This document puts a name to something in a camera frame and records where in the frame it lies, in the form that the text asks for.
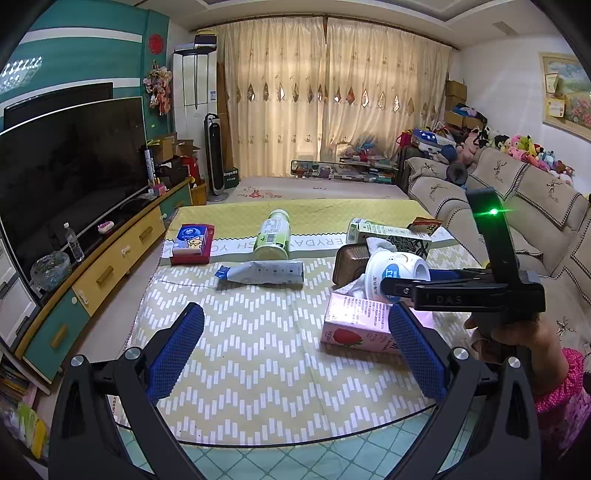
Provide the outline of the person's right hand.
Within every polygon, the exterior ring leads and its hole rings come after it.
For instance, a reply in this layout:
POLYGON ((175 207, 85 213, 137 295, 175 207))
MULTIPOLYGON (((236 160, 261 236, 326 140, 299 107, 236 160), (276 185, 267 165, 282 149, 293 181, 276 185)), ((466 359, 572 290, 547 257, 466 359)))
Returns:
POLYGON ((567 377, 568 361, 556 328, 545 314, 530 322, 499 326, 490 334, 481 333, 473 316, 464 327, 473 332, 472 348, 481 360, 501 363, 510 354, 517 354, 525 362, 536 396, 553 392, 567 377))

